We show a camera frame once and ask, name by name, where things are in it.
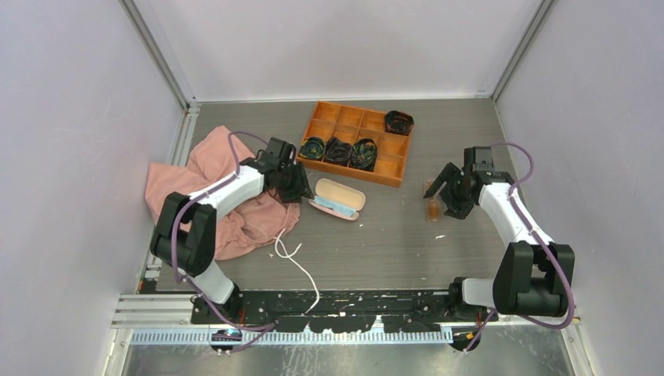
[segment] pink cloth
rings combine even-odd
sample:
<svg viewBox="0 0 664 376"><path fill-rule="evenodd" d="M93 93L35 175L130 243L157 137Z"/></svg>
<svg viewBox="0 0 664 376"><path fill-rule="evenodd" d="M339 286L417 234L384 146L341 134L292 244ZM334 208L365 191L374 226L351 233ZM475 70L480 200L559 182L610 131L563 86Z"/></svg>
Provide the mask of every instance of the pink cloth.
<svg viewBox="0 0 664 376"><path fill-rule="evenodd" d="M235 170L228 134L224 126L210 132L193 148L186 168L150 163L145 197L155 222L167 195L201 190ZM233 145L240 161L254 156L237 137ZM215 259L233 259L274 243L282 229L290 232L299 219L299 204L282 204L270 194L245 201L217 222Z"/></svg>

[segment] gray floor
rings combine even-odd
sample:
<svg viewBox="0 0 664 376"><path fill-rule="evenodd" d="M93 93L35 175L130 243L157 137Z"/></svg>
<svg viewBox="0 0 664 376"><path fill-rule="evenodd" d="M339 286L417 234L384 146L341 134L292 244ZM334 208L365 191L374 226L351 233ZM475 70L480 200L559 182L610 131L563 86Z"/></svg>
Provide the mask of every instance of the gray floor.
<svg viewBox="0 0 664 376"><path fill-rule="evenodd" d="M325 177L366 194L356 222L327 215L309 204L284 241L303 242L295 259L320 289L447 287L454 277L493 277L504 253L489 217L475 209L460 221L442 217L425 222L423 182L452 161L461 165L465 147L504 141L493 102L488 99L354 101L375 110L403 110L415 118L410 155L400 188L310 171L312 188ZM192 145L214 127L245 130L298 145L315 103L211 103L201 107ZM252 150L260 145L244 140ZM494 150L496 165L513 173L507 149ZM288 260L270 257L271 247L220 262L243 289L311 288ZM172 271L162 270L157 288L175 290Z"/></svg>

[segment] purple cable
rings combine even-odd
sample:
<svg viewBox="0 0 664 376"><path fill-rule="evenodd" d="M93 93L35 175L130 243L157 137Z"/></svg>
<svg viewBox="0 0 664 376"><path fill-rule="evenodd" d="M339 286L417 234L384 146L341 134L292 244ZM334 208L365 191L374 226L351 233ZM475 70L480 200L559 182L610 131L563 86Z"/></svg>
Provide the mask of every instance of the purple cable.
<svg viewBox="0 0 664 376"><path fill-rule="evenodd" d="M230 325L231 327L236 328L238 331L262 331L262 330L271 330L274 328L274 324L267 324L263 325L260 327L241 327L240 325L235 324L231 320L228 320L224 315L222 315L221 312L217 309L215 304L210 301L210 299L198 288L197 285L195 285L189 278L186 279L187 282L189 283L189 286L194 289L194 291L203 298L203 300L207 303L208 306L210 306L210 309L212 312L215 313L219 317L221 321L224 322L226 325Z"/></svg>
<svg viewBox="0 0 664 376"><path fill-rule="evenodd" d="M531 323L540 325L541 327L545 327L547 329L554 329L554 330L565 329L574 320L574 308L576 306L574 304L574 295L572 294L572 286L569 285L569 281L567 280L567 276L565 275L565 272L563 272L563 270L560 266L560 263L558 263L558 260L555 258L553 252L551 252L551 250L549 249L549 245L544 241L544 239L542 239L542 237L537 233L537 231L534 230L534 228L532 226L532 223L528 220L528 218L526 218L524 212L521 210L521 208L519 208L518 203L517 203L516 199L513 196L514 190L516 190L524 181L528 180L530 178L530 176L533 174L533 172L535 171L535 162L532 159L532 155L530 155L530 153L523 146L520 146L516 143L496 143L496 144L491 145L491 147L503 146L503 145L504 146L512 146L512 147L515 147L515 148L519 149L528 158L528 163L530 164L530 167L528 169L528 173L526 173L524 177L522 177L519 180L517 180L516 182L514 182L514 184L512 184L510 186L510 190L508 191L508 194L510 196L510 204L512 205L512 208L517 213L518 217L521 219L521 221L523 222L525 227L528 229L528 231L530 232L532 237L534 237L535 240L537 240L537 243L540 245L540 247L542 247L542 249L544 250L544 253L547 255L547 259L549 261L551 261L551 265L554 267L554 269L556 271L556 274L561 279L562 287L563 287L563 289L565 289L565 296L567 296L567 307L568 307L567 316L559 324L544 323L543 321L533 319L530 316L521 316L521 318L524 318L524 319L530 321ZM479 337L479 335L482 333L482 330L484 330L484 327L489 322L489 319L491 318L491 316L493 316L493 315L490 313L486 317L486 320L484 321L484 324L482 325L482 327L479 328L477 335L475 335L475 337L471 341L471 344L466 347L466 351L468 351L468 349L473 346L473 344L475 343L476 338Z"/></svg>

